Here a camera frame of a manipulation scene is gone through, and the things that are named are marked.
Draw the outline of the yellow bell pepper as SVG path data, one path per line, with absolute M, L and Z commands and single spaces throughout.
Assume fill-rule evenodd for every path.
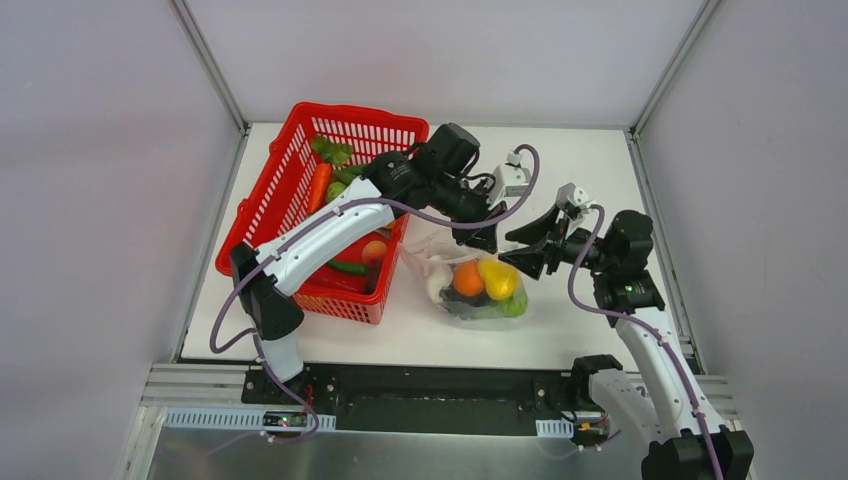
M 498 260 L 483 259 L 478 262 L 478 271 L 486 294 L 494 301 L 510 298 L 521 284 L 519 272 Z

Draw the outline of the clear zip top bag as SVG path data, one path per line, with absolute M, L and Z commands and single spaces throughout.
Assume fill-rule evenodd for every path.
M 402 243 L 401 257 L 430 301 L 458 322 L 491 324 L 527 313 L 521 273 L 491 253 L 456 243 L 448 231 Z

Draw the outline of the green cabbage ball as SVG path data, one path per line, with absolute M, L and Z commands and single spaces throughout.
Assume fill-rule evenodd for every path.
M 509 298 L 498 302 L 499 313 L 506 318 L 518 318 L 524 315 L 528 308 L 528 296 L 525 290 L 515 291 Z

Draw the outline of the white garlic bulb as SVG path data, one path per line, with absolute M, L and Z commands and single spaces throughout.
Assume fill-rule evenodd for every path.
M 452 284 L 453 272 L 450 264 L 430 263 L 425 270 L 425 288 L 428 298 L 442 304 L 441 292 Z

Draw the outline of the black grape bunch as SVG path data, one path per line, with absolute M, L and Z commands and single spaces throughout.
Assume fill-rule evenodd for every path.
M 440 292 L 442 307 L 453 317 L 461 320 L 492 319 L 500 316 L 499 303 L 485 292 L 475 296 L 464 296 L 453 289 Z

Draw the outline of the red plastic basket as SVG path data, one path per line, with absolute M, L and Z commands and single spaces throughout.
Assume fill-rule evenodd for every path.
M 322 135 L 354 148 L 352 165 L 369 163 L 377 154 L 402 150 L 429 137 L 426 120 L 384 110 L 314 102 L 296 104 L 277 137 L 270 143 L 268 159 L 250 194 L 237 208 L 233 224 L 219 249 L 216 269 L 231 274 L 229 254 L 240 242 L 258 247 L 274 240 L 307 218 L 310 181 L 320 158 L 310 141 Z M 353 294 L 305 284 L 293 299 L 305 311 L 377 325 L 388 299 L 409 216 L 396 220 L 386 233 L 370 233 L 337 254 L 337 261 L 361 261 L 362 248 L 372 240 L 388 246 L 374 291 Z

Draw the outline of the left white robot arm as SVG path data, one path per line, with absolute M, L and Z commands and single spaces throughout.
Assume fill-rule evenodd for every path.
M 277 239 L 231 250 L 234 287 L 221 310 L 238 301 L 252 320 L 266 389 L 279 403 L 304 394 L 296 339 L 304 312 L 293 296 L 320 267 L 404 213 L 433 208 L 442 215 L 439 224 L 472 233 L 495 227 L 486 194 L 467 180 L 479 154 L 471 133 L 443 124 L 425 142 L 376 155 L 342 194 Z

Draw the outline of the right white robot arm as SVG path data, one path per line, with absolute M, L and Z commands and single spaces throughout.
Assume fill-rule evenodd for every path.
M 641 375 L 638 389 L 610 355 L 574 361 L 567 384 L 576 407 L 596 406 L 613 417 L 619 434 L 641 454 L 644 479 L 745 479 L 754 447 L 731 430 L 699 386 L 682 353 L 666 305 L 647 270 L 653 221 L 618 212 L 606 230 L 586 230 L 585 214 L 598 204 L 554 205 L 542 217 L 510 231 L 517 248 L 501 261 L 537 280 L 560 265 L 571 269 L 567 294 L 579 309 L 606 317 Z

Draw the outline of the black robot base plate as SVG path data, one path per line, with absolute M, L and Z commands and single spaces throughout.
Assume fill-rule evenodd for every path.
M 571 427 L 580 444 L 612 433 L 609 416 L 589 399 L 587 377 L 568 371 L 309 363 L 278 387 L 252 367 L 241 400 L 294 408 L 305 401 L 343 431 L 541 436 Z

